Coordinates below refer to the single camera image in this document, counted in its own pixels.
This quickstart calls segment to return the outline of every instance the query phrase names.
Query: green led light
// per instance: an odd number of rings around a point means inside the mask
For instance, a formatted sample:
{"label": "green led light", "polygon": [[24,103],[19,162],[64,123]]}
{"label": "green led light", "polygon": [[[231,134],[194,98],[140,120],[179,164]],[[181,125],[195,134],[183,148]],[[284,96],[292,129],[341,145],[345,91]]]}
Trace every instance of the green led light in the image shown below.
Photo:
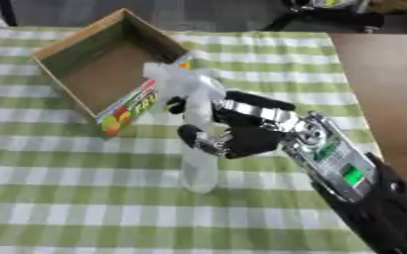
{"label": "green led light", "polygon": [[352,186],[356,185],[362,179],[362,173],[356,167],[350,165],[342,174],[342,177]]}

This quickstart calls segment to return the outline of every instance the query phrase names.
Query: black fingertip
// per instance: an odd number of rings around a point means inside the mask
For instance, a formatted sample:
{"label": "black fingertip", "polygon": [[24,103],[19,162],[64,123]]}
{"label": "black fingertip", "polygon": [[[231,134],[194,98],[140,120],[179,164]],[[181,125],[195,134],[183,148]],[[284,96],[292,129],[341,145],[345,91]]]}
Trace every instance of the black fingertip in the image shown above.
{"label": "black fingertip", "polygon": [[187,101],[179,96],[171,98],[167,101],[168,111],[172,114],[182,114],[185,112],[185,106]]}
{"label": "black fingertip", "polygon": [[185,103],[184,104],[174,104],[172,106],[169,106],[168,111],[170,111],[170,113],[172,113],[174,115],[182,114],[185,112]]}
{"label": "black fingertip", "polygon": [[195,146],[196,138],[201,131],[201,129],[194,125],[186,124],[179,127],[178,135],[189,147],[192,148]]}
{"label": "black fingertip", "polygon": [[169,101],[167,101],[167,105],[173,105],[181,102],[185,102],[185,100],[179,96],[175,96],[171,98]]}

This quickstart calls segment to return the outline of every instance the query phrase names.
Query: clear plastic bottle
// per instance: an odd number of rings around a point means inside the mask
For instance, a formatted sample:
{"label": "clear plastic bottle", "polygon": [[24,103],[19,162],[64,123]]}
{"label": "clear plastic bottle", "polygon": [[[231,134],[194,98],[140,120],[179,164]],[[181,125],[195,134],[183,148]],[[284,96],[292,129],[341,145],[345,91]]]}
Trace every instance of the clear plastic bottle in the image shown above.
{"label": "clear plastic bottle", "polygon": [[[198,89],[189,96],[184,120],[193,124],[208,134],[212,133],[211,105],[209,99],[204,99],[203,89]],[[207,154],[197,148],[183,144],[181,184],[193,192],[208,193],[218,183],[217,157]]]}
{"label": "clear plastic bottle", "polygon": [[181,185],[188,191],[205,194],[218,182],[217,157],[183,145]]}

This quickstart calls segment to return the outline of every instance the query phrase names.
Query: wooden table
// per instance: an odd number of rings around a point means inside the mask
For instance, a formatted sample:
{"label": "wooden table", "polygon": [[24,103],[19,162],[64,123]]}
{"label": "wooden table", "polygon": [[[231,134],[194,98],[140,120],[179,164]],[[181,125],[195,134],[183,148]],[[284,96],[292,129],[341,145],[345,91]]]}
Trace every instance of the wooden table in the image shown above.
{"label": "wooden table", "polygon": [[407,180],[407,35],[332,35],[386,162]]}

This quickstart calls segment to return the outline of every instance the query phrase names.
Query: colorful label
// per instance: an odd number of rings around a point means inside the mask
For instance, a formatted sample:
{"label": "colorful label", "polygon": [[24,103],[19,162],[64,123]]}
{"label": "colorful label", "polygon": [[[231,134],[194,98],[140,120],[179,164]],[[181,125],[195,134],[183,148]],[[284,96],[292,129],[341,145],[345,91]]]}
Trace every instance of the colorful label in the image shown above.
{"label": "colorful label", "polygon": [[120,129],[131,123],[137,116],[145,112],[156,102],[154,89],[146,90],[145,96],[139,93],[138,98],[129,99],[123,105],[115,108],[112,113],[103,115],[99,122],[101,130],[106,135],[116,135]]}
{"label": "colorful label", "polygon": [[[181,57],[173,65],[190,69],[190,56]],[[156,102],[155,84],[156,80],[147,79],[142,85],[100,112],[95,121],[101,130],[108,136],[116,135],[124,125],[131,123],[150,108]]]}

